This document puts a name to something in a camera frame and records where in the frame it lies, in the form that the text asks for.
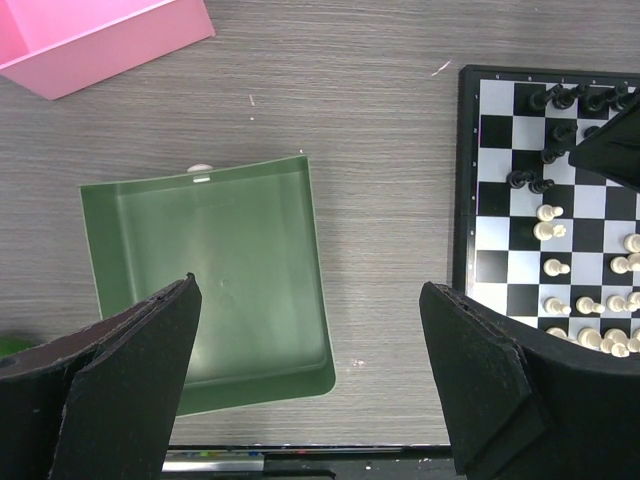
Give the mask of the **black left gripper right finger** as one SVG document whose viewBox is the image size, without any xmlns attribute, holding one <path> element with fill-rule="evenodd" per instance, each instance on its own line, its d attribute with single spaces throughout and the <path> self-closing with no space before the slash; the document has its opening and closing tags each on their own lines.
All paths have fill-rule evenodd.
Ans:
<svg viewBox="0 0 640 480">
<path fill-rule="evenodd" d="M 638 477 L 637 355 L 585 348 L 442 284 L 424 284 L 419 307 L 459 475 Z"/>
</svg>

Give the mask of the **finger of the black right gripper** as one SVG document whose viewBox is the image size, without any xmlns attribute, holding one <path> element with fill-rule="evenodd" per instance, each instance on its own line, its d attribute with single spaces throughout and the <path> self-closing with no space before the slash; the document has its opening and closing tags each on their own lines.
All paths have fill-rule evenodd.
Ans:
<svg viewBox="0 0 640 480">
<path fill-rule="evenodd" d="M 624 110 L 577 145 L 568 157 L 576 169 L 639 192 L 639 93 Z"/>
</svg>

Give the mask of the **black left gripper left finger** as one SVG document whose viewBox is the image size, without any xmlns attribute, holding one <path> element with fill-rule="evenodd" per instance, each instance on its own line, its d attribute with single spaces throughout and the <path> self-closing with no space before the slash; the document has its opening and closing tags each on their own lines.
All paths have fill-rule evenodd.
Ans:
<svg viewBox="0 0 640 480">
<path fill-rule="evenodd" d="M 157 479 L 198 328 L 194 274 L 1 358 L 4 479 Z"/>
</svg>

